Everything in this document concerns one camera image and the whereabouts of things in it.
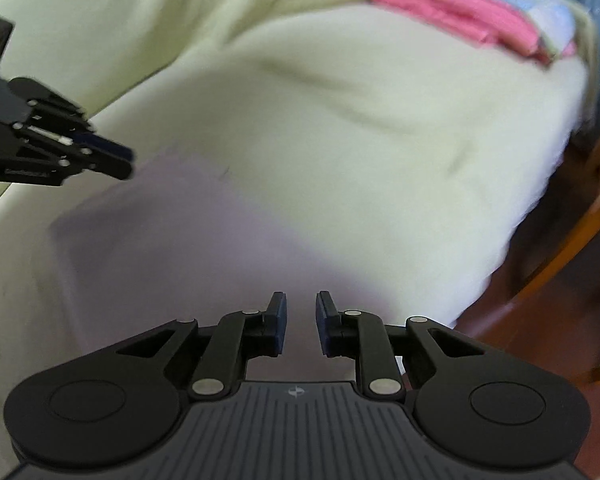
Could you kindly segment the beige garment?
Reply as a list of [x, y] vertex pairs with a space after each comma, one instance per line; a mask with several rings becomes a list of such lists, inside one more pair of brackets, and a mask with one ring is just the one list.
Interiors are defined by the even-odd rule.
[[228, 169], [159, 155], [125, 182], [77, 177], [52, 194], [50, 247], [80, 347], [93, 351], [171, 320], [219, 321], [288, 300], [283, 354], [252, 361], [253, 379], [348, 379], [326, 359], [314, 300], [388, 323], [412, 315], [453, 324], [453, 283], [417, 250], [419, 214], [400, 200], [316, 172], [269, 174], [243, 191]]

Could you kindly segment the green covered sofa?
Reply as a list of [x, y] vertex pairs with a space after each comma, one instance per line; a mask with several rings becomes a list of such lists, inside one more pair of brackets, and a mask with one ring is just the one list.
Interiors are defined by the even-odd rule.
[[[230, 170], [243, 191], [313, 171], [400, 200], [460, 313], [592, 99], [582, 56], [543, 66], [367, 0], [0, 0], [0, 16], [15, 25], [5, 75], [82, 105], [135, 151], [136, 173], [172, 153]], [[16, 463], [9, 391], [91, 352], [50, 247], [56, 190], [14, 185], [0, 198], [0, 478]]]

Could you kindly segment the white wooden chair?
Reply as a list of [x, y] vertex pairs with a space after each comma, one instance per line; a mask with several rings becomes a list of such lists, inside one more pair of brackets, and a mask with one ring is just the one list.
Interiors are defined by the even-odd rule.
[[509, 281], [506, 304], [486, 310], [467, 309], [460, 320], [468, 324], [471, 336], [487, 336], [492, 344], [511, 342], [514, 333], [510, 326], [521, 326], [521, 322], [530, 316], [524, 304], [538, 296], [600, 234], [600, 137], [588, 156], [568, 148], [550, 182], [551, 188], [555, 185], [559, 185], [562, 192], [562, 202], [556, 205], [558, 209], [566, 208], [566, 200], [585, 202], [588, 208], [578, 215], [567, 234], [550, 244], [542, 261], [532, 271], [524, 273], [525, 261], [518, 261]]

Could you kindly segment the pastel patchwork folded sheet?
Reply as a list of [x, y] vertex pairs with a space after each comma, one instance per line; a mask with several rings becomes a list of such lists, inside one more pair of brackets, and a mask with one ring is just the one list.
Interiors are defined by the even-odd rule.
[[370, 0], [478, 47], [550, 64], [578, 52], [576, 11], [562, 0]]

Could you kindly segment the pink folded towel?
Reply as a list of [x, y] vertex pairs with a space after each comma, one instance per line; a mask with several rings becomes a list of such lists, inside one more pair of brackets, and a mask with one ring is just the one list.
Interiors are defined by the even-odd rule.
[[577, 22], [559, 0], [372, 0], [477, 46], [550, 64], [577, 53]]

